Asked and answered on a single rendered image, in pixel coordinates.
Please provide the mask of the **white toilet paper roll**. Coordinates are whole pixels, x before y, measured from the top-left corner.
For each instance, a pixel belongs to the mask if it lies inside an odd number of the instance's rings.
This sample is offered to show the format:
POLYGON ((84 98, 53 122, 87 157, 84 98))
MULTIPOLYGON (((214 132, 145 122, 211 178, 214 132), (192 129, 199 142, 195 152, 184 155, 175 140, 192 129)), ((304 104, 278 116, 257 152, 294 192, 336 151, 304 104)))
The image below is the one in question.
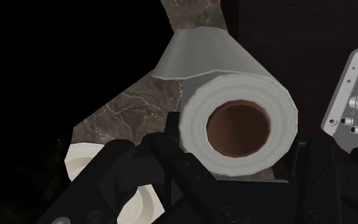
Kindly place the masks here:
POLYGON ((298 131, 298 110, 289 91, 225 30, 205 26, 176 30, 152 76, 182 81, 182 145, 210 172, 252 175, 289 151, 298 131), (270 134, 258 151, 232 158, 212 147, 207 121, 224 103, 240 100, 266 112, 270 134))

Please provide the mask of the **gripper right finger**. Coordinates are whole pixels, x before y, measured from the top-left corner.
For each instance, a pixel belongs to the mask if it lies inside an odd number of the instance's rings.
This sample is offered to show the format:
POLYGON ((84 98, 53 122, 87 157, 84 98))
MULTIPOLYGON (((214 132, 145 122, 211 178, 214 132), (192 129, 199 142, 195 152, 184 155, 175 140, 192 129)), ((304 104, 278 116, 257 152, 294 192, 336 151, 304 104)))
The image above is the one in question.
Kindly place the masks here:
POLYGON ((294 224, 358 224, 358 148, 343 164, 324 141, 296 137, 290 153, 299 179, 294 224))

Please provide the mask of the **cream white paper roll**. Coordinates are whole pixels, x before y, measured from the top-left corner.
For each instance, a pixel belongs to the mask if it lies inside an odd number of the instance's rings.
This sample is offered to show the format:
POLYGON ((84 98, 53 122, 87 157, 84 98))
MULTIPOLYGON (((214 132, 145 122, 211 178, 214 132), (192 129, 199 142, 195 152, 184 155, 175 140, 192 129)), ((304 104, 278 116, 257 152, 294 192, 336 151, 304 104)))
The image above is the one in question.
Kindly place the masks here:
MULTIPOLYGON (((103 147, 97 143, 71 144, 64 160, 69 179, 73 181, 103 147)), ((121 210, 117 224, 152 224, 164 212, 152 185, 140 186, 121 210)))

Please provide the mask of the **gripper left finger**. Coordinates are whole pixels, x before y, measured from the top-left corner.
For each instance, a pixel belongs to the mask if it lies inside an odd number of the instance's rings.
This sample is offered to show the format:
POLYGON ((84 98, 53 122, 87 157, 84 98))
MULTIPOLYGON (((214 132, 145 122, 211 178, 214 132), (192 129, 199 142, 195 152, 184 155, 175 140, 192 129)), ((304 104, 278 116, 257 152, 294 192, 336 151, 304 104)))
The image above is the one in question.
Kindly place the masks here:
POLYGON ((147 134, 136 146, 108 142, 36 224, 117 224, 138 187, 162 186, 167 210, 153 224, 220 224, 220 202, 211 195, 215 177, 179 147, 179 113, 170 112, 165 131, 147 134))

